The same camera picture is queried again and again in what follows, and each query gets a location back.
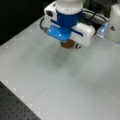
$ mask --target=white table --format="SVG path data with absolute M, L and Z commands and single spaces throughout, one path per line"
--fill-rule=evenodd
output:
M 38 20 L 0 47 L 0 80 L 42 120 L 120 119 L 120 46 L 96 36 L 64 49 Z

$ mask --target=white surface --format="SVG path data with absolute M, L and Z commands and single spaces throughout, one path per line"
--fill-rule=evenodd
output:
M 1 46 L 0 80 L 42 120 L 119 120 L 120 47 L 64 49 L 38 24 Z

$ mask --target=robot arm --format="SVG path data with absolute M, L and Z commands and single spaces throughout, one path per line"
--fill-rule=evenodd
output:
M 78 22 L 82 18 L 82 0 L 57 0 L 44 9 L 46 33 L 61 42 L 71 39 L 89 46 L 95 33 L 92 26 Z

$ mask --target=brown object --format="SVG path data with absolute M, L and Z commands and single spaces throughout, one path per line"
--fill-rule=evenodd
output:
M 105 17 L 110 17 L 110 13 L 111 13 L 111 7 L 106 7 L 104 8 L 104 16 Z
M 73 40 L 68 40 L 67 42 L 61 42 L 61 46 L 64 48 L 74 47 L 75 42 Z

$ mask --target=cable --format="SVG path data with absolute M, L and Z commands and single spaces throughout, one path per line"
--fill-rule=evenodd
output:
M 96 15 L 96 12 L 93 14 L 93 16 L 89 19 L 90 20 L 90 22 L 92 21 L 92 19 L 95 17 L 95 15 Z
M 91 12 L 91 11 L 87 11 L 87 10 L 83 11 L 83 13 L 92 13 L 92 14 L 95 14 L 95 13 L 93 13 L 93 12 Z M 98 16 L 98 17 L 102 18 L 104 21 L 107 21 L 107 22 L 108 22 L 108 20 L 106 20 L 105 17 L 102 17 L 102 16 L 100 16 L 100 15 L 98 15 L 98 14 L 95 14 L 95 15 L 93 15 L 92 17 L 94 18 L 95 16 Z
M 43 30 L 44 32 L 46 32 L 48 30 L 48 28 L 45 28 L 42 26 L 42 23 L 44 20 L 45 20 L 45 18 L 43 17 L 42 20 L 40 21 L 40 29 Z

